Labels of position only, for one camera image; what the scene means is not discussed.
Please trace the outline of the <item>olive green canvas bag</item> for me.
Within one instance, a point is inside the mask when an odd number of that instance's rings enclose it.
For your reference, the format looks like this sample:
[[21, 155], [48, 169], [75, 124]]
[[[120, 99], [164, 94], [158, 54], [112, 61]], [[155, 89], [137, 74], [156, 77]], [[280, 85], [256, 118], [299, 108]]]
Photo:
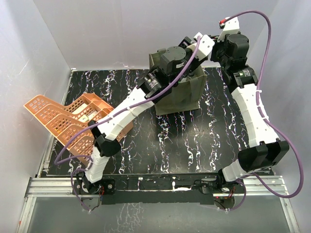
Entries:
[[[186, 65], [193, 51], [180, 46], [169, 47], [149, 54], [149, 71], [143, 78], [149, 99], [164, 90]], [[207, 80], [201, 62], [194, 58], [179, 80], [163, 95], [153, 100], [158, 116], [199, 108], [199, 100]]]

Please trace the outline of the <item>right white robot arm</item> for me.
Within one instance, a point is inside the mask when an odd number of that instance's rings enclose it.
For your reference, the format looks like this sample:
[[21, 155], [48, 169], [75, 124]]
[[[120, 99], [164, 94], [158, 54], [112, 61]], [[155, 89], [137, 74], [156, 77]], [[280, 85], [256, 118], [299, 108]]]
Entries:
[[237, 103], [248, 133], [247, 149], [238, 158], [219, 171], [223, 183], [233, 183], [252, 172], [277, 165], [289, 150], [289, 144], [281, 141], [277, 133], [266, 123], [268, 119], [258, 111], [262, 102], [256, 100], [258, 79], [255, 71], [246, 64], [249, 40], [241, 33], [226, 34], [215, 42], [211, 60], [222, 68], [223, 80]]

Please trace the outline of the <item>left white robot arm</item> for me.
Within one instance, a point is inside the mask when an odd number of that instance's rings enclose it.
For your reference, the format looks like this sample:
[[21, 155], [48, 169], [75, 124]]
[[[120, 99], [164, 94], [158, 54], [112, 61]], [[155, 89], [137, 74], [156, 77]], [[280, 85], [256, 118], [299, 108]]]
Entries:
[[90, 164], [79, 185], [90, 194], [107, 193], [111, 183], [102, 183], [110, 157], [121, 150], [119, 134], [141, 113], [151, 107], [162, 116], [199, 108], [206, 81], [201, 63], [210, 54], [214, 41], [198, 33], [194, 39], [149, 55], [150, 69], [130, 94], [111, 113], [88, 123], [94, 142]]

